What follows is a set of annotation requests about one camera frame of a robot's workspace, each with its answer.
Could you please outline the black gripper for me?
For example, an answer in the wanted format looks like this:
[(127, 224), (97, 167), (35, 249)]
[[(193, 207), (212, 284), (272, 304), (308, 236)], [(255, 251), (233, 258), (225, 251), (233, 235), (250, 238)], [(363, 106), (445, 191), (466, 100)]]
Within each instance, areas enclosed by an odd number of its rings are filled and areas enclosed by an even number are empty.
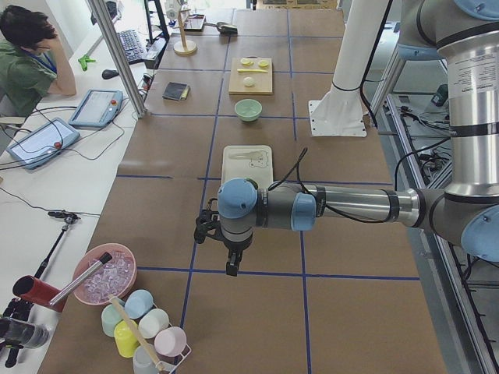
[(228, 260), (226, 262), (225, 272), (227, 275), (236, 277), (239, 272), (239, 255), (252, 244), (252, 235), (242, 242), (234, 242), (225, 237), (221, 230), (221, 221), (219, 212), (212, 210), (211, 206), (217, 198), (210, 198), (205, 209), (200, 211), (196, 218), (196, 227), (194, 230), (194, 241), (197, 244), (203, 244), (206, 238), (222, 242), (228, 249)]

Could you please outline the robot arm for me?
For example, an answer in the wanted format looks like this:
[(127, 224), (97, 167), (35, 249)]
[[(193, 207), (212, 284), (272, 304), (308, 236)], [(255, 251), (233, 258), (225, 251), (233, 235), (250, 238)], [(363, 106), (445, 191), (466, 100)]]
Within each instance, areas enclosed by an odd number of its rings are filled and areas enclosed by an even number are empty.
[(216, 210), (196, 219), (194, 239), (222, 242), (236, 275), (257, 227), (310, 230), (322, 216), (433, 232), (468, 254), (498, 259), (498, 4), (405, 1), (400, 48), (448, 67), (452, 180), (444, 189), (350, 189), (281, 180), (258, 189), (235, 178), (218, 190)]

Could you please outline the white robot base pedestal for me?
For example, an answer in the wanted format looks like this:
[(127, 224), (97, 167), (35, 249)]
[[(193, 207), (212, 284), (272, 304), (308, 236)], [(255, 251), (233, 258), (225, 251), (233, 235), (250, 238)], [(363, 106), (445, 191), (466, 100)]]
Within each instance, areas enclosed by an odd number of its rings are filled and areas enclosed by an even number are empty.
[(352, 2), (331, 88), (321, 100), (309, 102), (312, 136), (366, 136), (363, 79), (390, 8), (388, 0)]

